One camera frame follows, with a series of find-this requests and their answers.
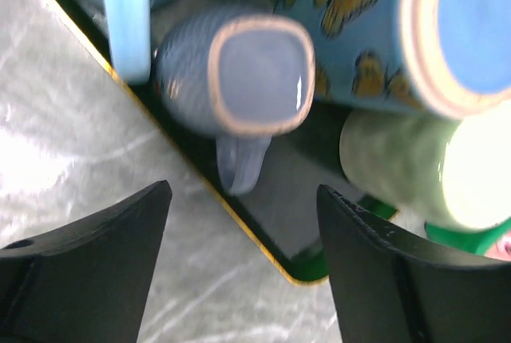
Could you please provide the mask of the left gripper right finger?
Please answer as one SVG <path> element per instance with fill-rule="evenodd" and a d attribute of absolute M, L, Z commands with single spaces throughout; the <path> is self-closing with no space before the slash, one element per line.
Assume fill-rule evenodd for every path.
<path fill-rule="evenodd" d="M 421 238 L 327 185 L 316 209 L 343 341 L 509 341 L 507 262 Z"/>

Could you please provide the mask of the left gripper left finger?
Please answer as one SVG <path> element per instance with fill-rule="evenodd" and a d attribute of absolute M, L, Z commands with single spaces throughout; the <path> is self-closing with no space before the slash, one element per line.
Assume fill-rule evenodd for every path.
<path fill-rule="evenodd" d="M 119 203 L 1 249 L 3 342 L 135 342 L 172 190 Z"/>

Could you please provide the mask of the pale green mug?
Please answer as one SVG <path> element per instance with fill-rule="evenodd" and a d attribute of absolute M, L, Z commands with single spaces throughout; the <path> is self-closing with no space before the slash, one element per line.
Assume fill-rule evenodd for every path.
<path fill-rule="evenodd" d="M 462 120 L 353 111 L 339 140 L 347 179 L 428 223 L 483 231 L 510 217 L 510 103 Z"/>

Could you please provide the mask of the small blue-grey mug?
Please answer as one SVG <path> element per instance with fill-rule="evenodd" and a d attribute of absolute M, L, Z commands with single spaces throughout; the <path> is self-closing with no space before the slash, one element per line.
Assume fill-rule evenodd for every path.
<path fill-rule="evenodd" d="M 216 143 L 230 195 L 250 192 L 274 136 L 299 127 L 315 89 L 315 51 L 297 21 L 226 4 L 176 24 L 160 43 L 154 82 L 174 120 Z"/>

